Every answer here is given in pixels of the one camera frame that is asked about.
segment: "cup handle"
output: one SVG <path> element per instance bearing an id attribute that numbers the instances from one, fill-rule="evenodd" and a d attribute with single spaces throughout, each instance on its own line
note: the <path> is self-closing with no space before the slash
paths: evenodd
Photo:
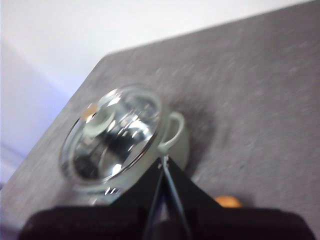
<path id="1" fill-rule="evenodd" d="M 177 121 L 179 124 L 178 130 L 176 131 L 175 135 L 167 141 L 164 141 L 164 139 L 166 139 L 167 135 L 169 134 L 169 129 L 170 129 L 170 125 L 172 124 L 173 121 Z M 163 135 L 163 138 L 161 140 L 161 142 L 158 145 L 158 149 L 161 153 L 163 154 L 167 154 L 168 150 L 174 145 L 176 144 L 176 142 L 178 141 L 178 139 L 180 138 L 182 131 L 185 127 L 185 118 L 184 116 L 176 111 L 173 111 L 169 114 L 169 125 L 165 130 L 165 133 Z"/>

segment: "gray fabric surface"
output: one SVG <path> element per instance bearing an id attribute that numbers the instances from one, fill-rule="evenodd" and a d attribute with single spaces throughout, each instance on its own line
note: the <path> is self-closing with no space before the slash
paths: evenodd
<path id="1" fill-rule="evenodd" d="M 186 172 L 200 188 L 298 213 L 320 237 L 319 78 L 319 2 L 108 55 L 4 186 L 2 213 L 23 224 L 87 203 L 61 178 L 60 148 L 89 103 L 138 82 L 186 116 Z"/>

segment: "white background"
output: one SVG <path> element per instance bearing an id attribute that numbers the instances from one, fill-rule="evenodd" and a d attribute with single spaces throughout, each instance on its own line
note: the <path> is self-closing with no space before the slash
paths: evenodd
<path id="1" fill-rule="evenodd" d="M 307 0 L 2 0 L 1 184 L 106 54 Z"/>

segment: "dark foreground object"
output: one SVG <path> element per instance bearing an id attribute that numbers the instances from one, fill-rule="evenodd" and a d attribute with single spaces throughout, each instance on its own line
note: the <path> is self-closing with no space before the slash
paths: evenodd
<path id="1" fill-rule="evenodd" d="M 169 217 L 155 222 L 165 199 Z M 109 206 L 56 207 L 34 214 L 20 240 L 314 240 L 298 215 L 276 209 L 223 208 L 172 161 L 158 159 Z"/>

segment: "orange object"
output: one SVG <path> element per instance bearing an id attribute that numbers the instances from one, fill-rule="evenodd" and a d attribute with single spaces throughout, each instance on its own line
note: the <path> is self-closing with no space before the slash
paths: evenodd
<path id="1" fill-rule="evenodd" d="M 231 195 L 216 196 L 214 200 L 224 208 L 241 208 L 243 206 L 238 198 Z"/>

